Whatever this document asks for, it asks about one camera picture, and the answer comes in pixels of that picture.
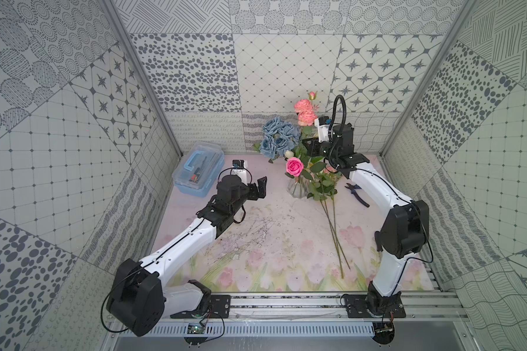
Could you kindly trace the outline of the magenta rose stem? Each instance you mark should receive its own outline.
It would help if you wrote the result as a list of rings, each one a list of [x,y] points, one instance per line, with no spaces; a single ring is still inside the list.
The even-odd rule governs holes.
[[[307,165],[295,156],[287,159],[285,174],[288,178],[300,184],[311,180]]]

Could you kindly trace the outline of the coral rose cluster stem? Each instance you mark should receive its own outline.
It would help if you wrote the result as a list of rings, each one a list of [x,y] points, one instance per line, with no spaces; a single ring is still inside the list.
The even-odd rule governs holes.
[[[297,114],[297,124],[300,132],[300,141],[296,151],[298,158],[301,158],[307,153],[302,141],[317,136],[315,120],[318,118],[318,106],[315,104],[315,100],[316,92],[309,92],[307,98],[300,99],[294,104],[294,111]]]

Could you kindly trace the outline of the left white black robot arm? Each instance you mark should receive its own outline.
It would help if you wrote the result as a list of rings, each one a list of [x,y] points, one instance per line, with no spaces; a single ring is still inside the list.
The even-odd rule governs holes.
[[[212,291],[202,283],[191,279],[180,286],[166,285],[191,257],[238,222],[235,216],[247,201],[264,199],[266,186],[266,177],[246,184],[236,173],[224,176],[216,194],[176,238],[138,261],[127,259],[119,265],[100,311],[136,336],[147,334],[167,316],[212,315]]]

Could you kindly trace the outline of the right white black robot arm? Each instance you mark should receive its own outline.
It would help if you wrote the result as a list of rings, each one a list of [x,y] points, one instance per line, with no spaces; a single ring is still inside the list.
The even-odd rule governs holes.
[[[320,155],[348,180],[358,185],[386,215],[375,242],[381,252],[379,270],[367,291],[367,308],[379,316],[397,303],[406,266],[428,242],[429,207],[397,190],[367,157],[354,151],[350,124],[316,122]]]

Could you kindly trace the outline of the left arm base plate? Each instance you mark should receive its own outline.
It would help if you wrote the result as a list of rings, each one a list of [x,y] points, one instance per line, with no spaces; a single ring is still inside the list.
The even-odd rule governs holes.
[[[183,311],[171,315],[171,319],[195,319],[208,317],[228,319],[231,308],[230,295],[211,295],[203,297],[193,311]]]

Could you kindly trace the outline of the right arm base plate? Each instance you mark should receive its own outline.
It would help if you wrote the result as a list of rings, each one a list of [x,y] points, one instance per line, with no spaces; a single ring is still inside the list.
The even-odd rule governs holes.
[[[375,294],[343,294],[341,304],[348,318],[405,318],[401,292],[390,297]]]

